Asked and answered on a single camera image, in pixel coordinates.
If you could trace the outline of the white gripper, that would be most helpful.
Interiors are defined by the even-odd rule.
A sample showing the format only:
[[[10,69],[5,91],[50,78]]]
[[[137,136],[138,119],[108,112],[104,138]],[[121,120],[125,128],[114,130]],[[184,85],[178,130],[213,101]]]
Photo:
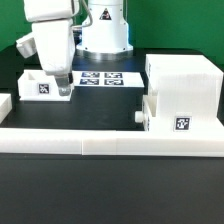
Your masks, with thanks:
[[[70,72],[75,53],[72,25],[71,19],[32,24],[41,67],[47,75],[56,76],[60,96],[68,96],[71,93],[70,85],[74,84],[73,74]]]

